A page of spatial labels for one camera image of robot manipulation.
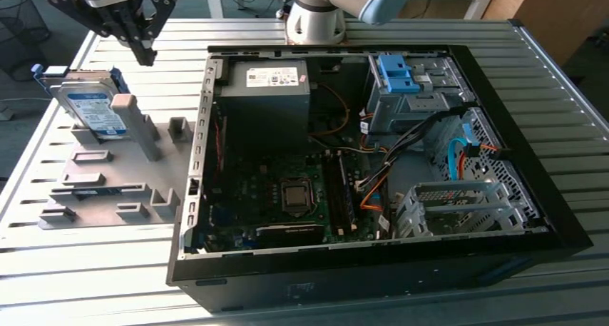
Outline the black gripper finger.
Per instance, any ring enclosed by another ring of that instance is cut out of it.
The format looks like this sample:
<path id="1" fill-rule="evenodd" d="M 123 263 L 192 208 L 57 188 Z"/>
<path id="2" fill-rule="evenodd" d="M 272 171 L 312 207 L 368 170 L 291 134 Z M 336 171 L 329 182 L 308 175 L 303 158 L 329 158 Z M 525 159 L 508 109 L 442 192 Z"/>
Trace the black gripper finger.
<path id="1" fill-rule="evenodd" d="M 104 28 L 97 9 L 105 6 L 139 7 L 139 0 L 47 0 L 48 3 L 83 26 L 103 37 L 113 36 L 127 46 L 136 58 L 136 32 L 128 27 L 125 30 L 108 31 Z"/>
<path id="2" fill-rule="evenodd" d="M 136 19 L 136 59 L 140 65 L 152 65 L 156 58 L 152 44 L 175 10 L 177 0 L 151 0 L 155 13 L 149 17 L 144 16 L 143 1 L 139 0 L 139 17 Z"/>

